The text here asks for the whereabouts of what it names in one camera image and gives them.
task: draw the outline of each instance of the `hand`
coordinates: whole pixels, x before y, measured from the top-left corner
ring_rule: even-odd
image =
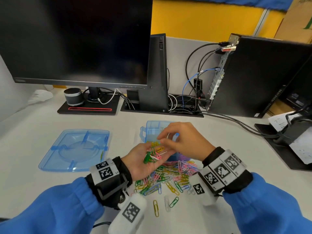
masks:
[[[156,168],[158,168],[160,165],[162,165],[167,159],[173,155],[176,151],[172,149],[165,149],[161,151],[161,153],[164,153],[161,155],[162,159],[155,162],[155,163],[143,163],[144,158],[146,157],[146,150],[151,149],[151,143],[140,143],[137,146],[135,146],[131,151],[124,157],[121,158],[121,160],[124,162],[124,164],[127,166],[131,173],[131,177],[133,181],[141,180],[148,175],[150,175]]]
[[[173,136],[179,133],[175,142]],[[172,122],[157,137],[165,148],[203,161],[216,147],[209,143],[190,122]]]

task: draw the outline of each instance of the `person's left hand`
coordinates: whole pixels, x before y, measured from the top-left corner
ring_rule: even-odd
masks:
[[[164,153],[161,155],[161,160],[154,162],[154,163],[147,163],[145,164],[144,158],[146,157],[146,150],[151,149],[151,143],[140,143],[137,146],[135,146],[131,151],[124,157],[121,158],[121,160],[124,162],[124,164],[127,166],[131,173],[131,177],[133,181],[138,181],[141,179],[144,179],[148,175],[150,175],[156,168],[158,168],[160,165],[162,165],[167,159],[173,155],[176,151],[172,149],[164,149],[160,153]]]

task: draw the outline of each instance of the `cylindrical black speaker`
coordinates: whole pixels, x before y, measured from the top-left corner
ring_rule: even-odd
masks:
[[[79,88],[69,88],[64,90],[66,102],[69,106],[75,107],[84,103],[84,98]]]

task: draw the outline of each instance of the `blue fabric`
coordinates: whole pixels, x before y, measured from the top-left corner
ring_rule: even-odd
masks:
[[[235,4],[239,6],[255,6],[270,10],[287,11],[293,0],[200,0],[216,3]]]
[[[308,234],[312,222],[302,216],[297,200],[253,173],[241,192],[223,192],[242,234]]]
[[[20,215],[0,223],[0,233],[87,234],[103,213],[104,207],[80,177],[45,190]]]

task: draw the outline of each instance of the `yellow partition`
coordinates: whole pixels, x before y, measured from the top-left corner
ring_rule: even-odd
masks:
[[[252,35],[263,9],[188,0],[154,0],[152,34],[211,42]],[[260,36],[273,38],[285,14],[271,11]]]

